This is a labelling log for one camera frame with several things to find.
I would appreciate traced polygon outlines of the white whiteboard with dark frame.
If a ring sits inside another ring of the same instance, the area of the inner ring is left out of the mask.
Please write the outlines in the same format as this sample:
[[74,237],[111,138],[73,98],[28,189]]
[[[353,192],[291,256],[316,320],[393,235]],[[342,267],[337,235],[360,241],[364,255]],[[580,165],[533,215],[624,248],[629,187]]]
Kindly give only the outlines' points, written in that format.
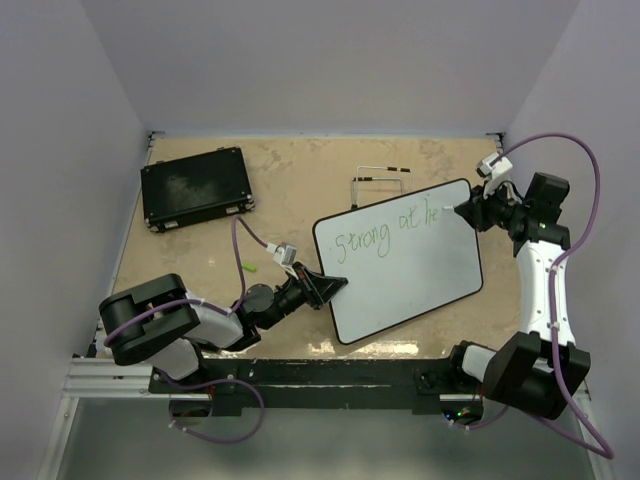
[[312,228],[322,272],[348,285],[330,302],[344,345],[479,292],[476,231],[456,213],[466,179],[322,218]]

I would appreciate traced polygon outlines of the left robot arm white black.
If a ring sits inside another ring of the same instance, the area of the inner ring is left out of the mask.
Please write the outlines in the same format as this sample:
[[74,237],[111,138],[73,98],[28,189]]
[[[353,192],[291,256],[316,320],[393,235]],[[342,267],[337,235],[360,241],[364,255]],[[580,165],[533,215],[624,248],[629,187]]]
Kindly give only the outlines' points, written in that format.
[[166,274],[101,302],[105,348],[119,366],[148,363],[185,392],[207,380],[203,351],[243,351],[298,308],[321,309],[348,285],[300,262],[284,284],[251,286],[237,308],[222,309],[189,291],[182,278]]

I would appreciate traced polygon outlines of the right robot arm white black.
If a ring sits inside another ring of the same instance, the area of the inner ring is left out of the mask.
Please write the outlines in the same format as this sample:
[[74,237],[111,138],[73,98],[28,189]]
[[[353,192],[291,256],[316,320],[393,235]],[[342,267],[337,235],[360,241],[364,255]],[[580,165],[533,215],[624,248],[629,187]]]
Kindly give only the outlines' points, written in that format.
[[559,224],[569,183],[534,175],[521,195],[507,176],[487,178],[455,207],[478,232],[505,230],[520,275],[520,327],[499,350],[463,341],[445,369],[448,386],[469,392],[479,382],[486,398],[555,420],[590,370],[589,353],[576,346],[566,303],[570,232]]

